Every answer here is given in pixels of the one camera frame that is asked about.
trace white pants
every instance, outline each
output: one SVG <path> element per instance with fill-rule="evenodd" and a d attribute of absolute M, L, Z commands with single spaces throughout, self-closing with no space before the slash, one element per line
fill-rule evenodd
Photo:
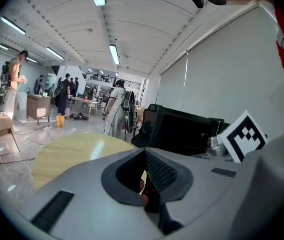
<path fill-rule="evenodd" d="M 119 139 L 125 120 L 125 112 L 121 107 L 112 107 L 106 117 L 105 135 Z"/>
<path fill-rule="evenodd" d="M 10 118 L 14 119 L 14 112 L 17 115 L 17 90 L 8 89 L 4 97 L 3 112 Z"/>

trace glossy floor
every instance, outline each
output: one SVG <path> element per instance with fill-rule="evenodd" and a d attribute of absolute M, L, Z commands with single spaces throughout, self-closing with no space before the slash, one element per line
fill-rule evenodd
<path fill-rule="evenodd" d="M 33 184 L 33 165 L 38 152 L 46 144 L 61 136 L 76 133 L 97 133 L 103 134 L 105 121 L 102 120 L 101 111 L 91 114 L 88 121 L 65 120 L 63 128 L 56 127 L 57 109 L 52 106 L 51 122 L 26 122 L 25 111 L 19 111 L 19 116 L 14 120 L 15 126 L 20 130 L 16 136 L 21 152 L 11 135 L 0 137 L 0 154 L 3 164 L 0 164 L 0 197 L 8 204 L 17 209 L 35 191 Z M 127 142 L 132 136 L 127 135 Z M 125 139 L 122 131 L 120 139 Z"/>

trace railing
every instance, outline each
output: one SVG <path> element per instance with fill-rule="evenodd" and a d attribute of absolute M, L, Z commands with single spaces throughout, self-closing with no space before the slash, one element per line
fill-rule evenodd
<path fill-rule="evenodd" d="M 94 74 L 94 73 L 86 73 L 86 79 L 91 79 L 91 80 L 96 80 L 96 81 L 101 81 L 101 82 L 106 82 L 106 83 L 111 83 L 115 84 L 117 80 L 124 80 L 124 88 L 130 87 L 134 89 L 139 89 L 140 88 L 140 83 L 137 82 L 132 82 L 128 81 L 125 79 L 120 79 L 112 76 L 105 76 L 105 75 L 100 75 L 100 74 Z"/>

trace yellow bucket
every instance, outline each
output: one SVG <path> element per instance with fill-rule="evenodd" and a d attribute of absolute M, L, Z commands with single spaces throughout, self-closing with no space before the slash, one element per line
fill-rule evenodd
<path fill-rule="evenodd" d="M 65 117 L 63 115 L 58 115 L 56 117 L 56 120 L 57 120 L 57 127 L 59 128 L 63 128 L 64 127 L 64 120 L 65 120 Z"/>

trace round table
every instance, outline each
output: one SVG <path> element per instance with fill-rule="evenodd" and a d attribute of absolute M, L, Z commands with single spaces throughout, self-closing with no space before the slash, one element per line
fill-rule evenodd
<path fill-rule="evenodd" d="M 133 149 L 121 139 L 102 134 L 79 133 L 58 138 L 44 146 L 35 159 L 35 189 L 38 190 L 70 167 Z"/>

